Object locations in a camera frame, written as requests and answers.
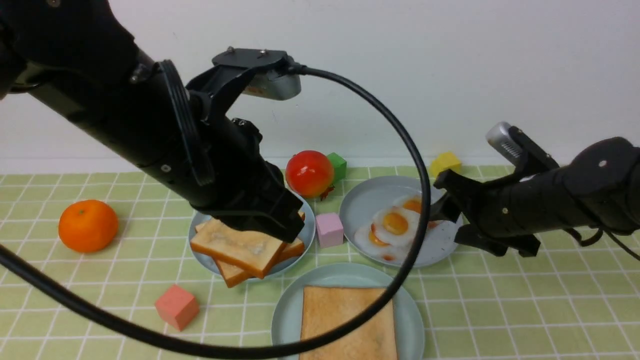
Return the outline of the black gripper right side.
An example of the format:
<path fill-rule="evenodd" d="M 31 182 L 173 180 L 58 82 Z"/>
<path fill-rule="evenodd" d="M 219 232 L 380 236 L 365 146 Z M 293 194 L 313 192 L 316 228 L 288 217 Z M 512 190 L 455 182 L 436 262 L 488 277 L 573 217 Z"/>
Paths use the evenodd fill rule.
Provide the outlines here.
<path fill-rule="evenodd" d="M 442 219 L 451 219 L 454 212 L 460 212 L 469 222 L 458 229 L 455 243 L 498 257 L 505 256 L 510 249 L 524 258 L 537 255 L 541 243 L 534 230 L 518 218 L 523 210 L 512 203 L 511 184 L 494 187 L 445 170 L 438 174 L 434 187 L 445 191 L 439 201 Z"/>

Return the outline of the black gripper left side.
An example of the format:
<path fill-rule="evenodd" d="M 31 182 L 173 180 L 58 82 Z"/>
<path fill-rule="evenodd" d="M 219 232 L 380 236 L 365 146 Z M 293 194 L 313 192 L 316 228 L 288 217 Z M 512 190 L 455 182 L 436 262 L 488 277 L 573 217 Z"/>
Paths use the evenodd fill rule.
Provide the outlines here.
<path fill-rule="evenodd" d="M 277 167 L 263 159 L 258 129 L 228 118 L 210 120 L 201 129 L 214 179 L 189 194 L 190 205 L 234 230 L 293 242 L 304 228 L 298 214 L 302 201 L 286 189 Z"/>

